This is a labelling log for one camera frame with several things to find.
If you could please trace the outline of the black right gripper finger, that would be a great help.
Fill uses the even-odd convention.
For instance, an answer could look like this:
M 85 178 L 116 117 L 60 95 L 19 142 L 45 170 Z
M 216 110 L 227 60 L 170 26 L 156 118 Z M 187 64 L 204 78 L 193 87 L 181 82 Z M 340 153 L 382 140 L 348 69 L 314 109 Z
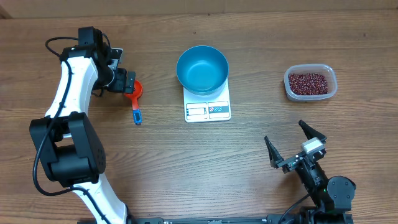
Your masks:
M 271 143 L 269 138 L 267 136 L 264 137 L 267 150 L 269 153 L 269 159 L 271 166 L 275 169 L 279 168 L 279 164 L 284 161 L 283 157 L 279 154 L 278 150 L 275 148 L 275 146 Z
M 313 138 L 318 138 L 322 143 L 326 143 L 326 136 L 318 132 L 317 130 L 313 129 L 312 127 L 310 127 L 302 119 L 298 122 L 298 125 L 302 128 L 308 140 L 311 140 Z

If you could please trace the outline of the red scoop blue handle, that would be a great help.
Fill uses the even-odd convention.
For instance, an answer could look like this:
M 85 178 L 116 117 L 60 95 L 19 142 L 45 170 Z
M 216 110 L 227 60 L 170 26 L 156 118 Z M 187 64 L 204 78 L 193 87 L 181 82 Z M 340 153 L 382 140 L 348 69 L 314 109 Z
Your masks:
M 142 123 L 142 115 L 138 104 L 138 99 L 141 97 L 142 93 L 143 93 L 142 84 L 138 80 L 135 80 L 133 93 L 124 94 L 124 96 L 126 96 L 131 100 L 132 114 L 135 125 L 141 125 Z

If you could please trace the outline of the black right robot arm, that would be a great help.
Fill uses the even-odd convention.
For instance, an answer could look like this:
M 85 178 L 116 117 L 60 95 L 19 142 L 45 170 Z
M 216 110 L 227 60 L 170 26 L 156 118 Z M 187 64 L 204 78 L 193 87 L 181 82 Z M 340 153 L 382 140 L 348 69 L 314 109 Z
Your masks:
M 265 223 L 353 223 L 352 209 L 356 184 L 344 176 L 328 178 L 318 161 L 326 154 L 327 137 L 300 120 L 307 141 L 301 144 L 301 151 L 284 159 L 266 136 L 264 138 L 271 166 L 281 168 L 286 174 L 296 171 L 307 194 L 291 205 L 283 214 L 269 214 Z

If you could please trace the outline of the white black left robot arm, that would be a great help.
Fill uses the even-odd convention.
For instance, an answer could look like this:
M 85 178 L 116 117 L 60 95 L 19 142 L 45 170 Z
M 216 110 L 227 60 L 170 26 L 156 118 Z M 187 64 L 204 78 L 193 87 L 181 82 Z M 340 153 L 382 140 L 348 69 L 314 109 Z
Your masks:
M 36 148 L 33 183 L 48 197 L 74 192 L 95 223 L 135 223 L 106 178 L 106 154 L 88 119 L 88 108 L 96 91 L 136 100 L 143 89 L 135 72 L 118 66 L 123 50 L 113 48 L 106 34 L 82 27 L 75 40 L 76 45 L 56 55 L 62 76 L 52 105 L 29 126 Z

